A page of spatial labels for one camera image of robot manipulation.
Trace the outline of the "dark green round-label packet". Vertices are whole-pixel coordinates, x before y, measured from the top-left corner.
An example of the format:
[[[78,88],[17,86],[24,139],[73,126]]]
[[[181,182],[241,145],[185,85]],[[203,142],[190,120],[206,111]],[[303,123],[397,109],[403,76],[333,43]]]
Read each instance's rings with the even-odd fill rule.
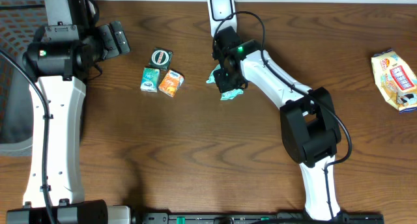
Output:
[[[155,47],[149,61],[149,66],[167,71],[169,70],[172,56],[172,51]]]

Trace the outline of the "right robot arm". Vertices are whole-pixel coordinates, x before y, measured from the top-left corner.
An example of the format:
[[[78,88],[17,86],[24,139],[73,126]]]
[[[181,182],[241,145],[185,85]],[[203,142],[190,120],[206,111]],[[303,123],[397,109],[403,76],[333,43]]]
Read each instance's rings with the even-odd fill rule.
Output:
[[[279,109],[281,139],[299,164],[306,192],[304,210],[313,220],[334,221],[341,212],[334,188],[337,145],[346,128],[336,116],[330,93],[313,90],[277,65],[262,44],[243,42],[232,27],[212,31],[213,72],[221,93],[256,85]]]

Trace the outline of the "teal white small box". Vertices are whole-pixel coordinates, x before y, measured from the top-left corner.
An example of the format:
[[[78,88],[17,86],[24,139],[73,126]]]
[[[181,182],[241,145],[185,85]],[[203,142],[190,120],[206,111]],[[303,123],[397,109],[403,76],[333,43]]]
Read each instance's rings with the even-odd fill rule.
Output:
[[[159,69],[144,68],[140,89],[145,92],[157,92],[159,77]]]

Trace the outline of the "yellow wet wipes pack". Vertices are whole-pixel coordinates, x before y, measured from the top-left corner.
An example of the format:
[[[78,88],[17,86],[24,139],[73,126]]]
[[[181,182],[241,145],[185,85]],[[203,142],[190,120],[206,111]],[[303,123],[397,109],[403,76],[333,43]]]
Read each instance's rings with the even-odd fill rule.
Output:
[[[416,75],[393,50],[377,53],[371,58],[375,85],[385,102],[399,111],[416,111]]]

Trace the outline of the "teal snack packet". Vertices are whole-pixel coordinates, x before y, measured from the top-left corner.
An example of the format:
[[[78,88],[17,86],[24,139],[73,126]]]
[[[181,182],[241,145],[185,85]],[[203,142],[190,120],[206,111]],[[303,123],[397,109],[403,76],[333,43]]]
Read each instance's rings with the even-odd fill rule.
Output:
[[[220,65],[218,64],[214,70],[210,73],[208,79],[206,80],[206,84],[213,84],[215,83],[215,79],[214,79],[214,72],[220,69]],[[244,91],[242,89],[233,89],[231,91],[227,91],[225,93],[221,93],[221,101],[226,101],[226,100],[233,100],[234,98],[236,98],[238,95],[244,94]]]

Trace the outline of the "orange small snack box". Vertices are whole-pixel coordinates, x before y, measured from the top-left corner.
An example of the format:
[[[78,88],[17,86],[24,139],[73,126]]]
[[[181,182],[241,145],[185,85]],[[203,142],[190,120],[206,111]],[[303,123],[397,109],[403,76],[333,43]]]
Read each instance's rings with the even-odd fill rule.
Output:
[[[184,81],[183,75],[180,73],[169,70],[163,78],[158,89],[170,97],[174,97],[180,86]]]

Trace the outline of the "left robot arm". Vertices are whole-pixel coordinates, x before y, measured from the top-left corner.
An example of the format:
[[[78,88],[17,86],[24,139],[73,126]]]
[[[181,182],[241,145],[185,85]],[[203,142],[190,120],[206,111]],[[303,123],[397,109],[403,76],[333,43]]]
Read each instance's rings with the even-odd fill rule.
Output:
[[[23,206],[7,223],[124,223],[128,206],[85,200],[79,168],[83,104],[89,70],[126,54],[119,21],[98,25],[94,0],[44,0],[48,22],[28,45],[17,69],[33,103],[31,170]]]

